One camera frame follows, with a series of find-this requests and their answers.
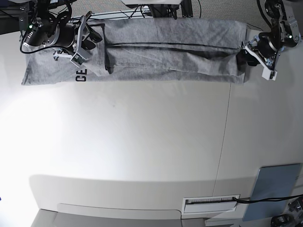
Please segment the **black device bottom right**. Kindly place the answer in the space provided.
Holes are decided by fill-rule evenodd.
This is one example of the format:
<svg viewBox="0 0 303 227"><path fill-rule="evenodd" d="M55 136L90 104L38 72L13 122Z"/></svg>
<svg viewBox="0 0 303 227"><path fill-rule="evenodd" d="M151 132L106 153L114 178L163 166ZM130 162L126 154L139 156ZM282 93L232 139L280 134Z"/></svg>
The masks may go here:
<svg viewBox="0 0 303 227"><path fill-rule="evenodd" d="M285 227L293 222L294 218L290 214L274 216L271 219L271 227Z"/></svg>

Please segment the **blue-grey tablet board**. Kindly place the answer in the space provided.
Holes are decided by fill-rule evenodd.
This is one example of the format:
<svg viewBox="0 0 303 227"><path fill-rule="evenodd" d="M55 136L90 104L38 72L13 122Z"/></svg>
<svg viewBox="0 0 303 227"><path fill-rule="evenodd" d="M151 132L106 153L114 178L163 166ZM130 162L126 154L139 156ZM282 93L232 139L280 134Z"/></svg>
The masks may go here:
<svg viewBox="0 0 303 227"><path fill-rule="evenodd" d="M261 167L250 199L256 201L290 196L301 168L301 163ZM286 201L253 203L247 206L242 221L271 218L281 214L285 207Z"/></svg>

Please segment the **white base mount top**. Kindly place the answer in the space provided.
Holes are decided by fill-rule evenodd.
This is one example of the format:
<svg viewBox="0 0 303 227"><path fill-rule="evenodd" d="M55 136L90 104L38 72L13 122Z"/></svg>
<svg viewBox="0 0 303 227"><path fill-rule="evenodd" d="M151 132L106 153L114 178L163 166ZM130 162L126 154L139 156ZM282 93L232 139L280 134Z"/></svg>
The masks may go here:
<svg viewBox="0 0 303 227"><path fill-rule="evenodd" d="M125 5L171 4L179 5L182 0L121 0Z"/></svg>

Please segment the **grey T-shirt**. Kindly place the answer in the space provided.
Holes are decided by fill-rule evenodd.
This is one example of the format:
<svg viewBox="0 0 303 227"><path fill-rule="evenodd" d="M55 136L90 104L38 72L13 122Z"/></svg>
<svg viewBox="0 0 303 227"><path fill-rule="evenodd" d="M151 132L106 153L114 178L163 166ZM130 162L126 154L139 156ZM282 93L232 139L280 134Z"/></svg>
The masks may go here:
<svg viewBox="0 0 303 227"><path fill-rule="evenodd" d="M92 27L102 41L77 67L53 50L26 57L23 85L59 82L196 80L241 84L238 59L247 36L243 22L198 18L103 20Z"/></svg>

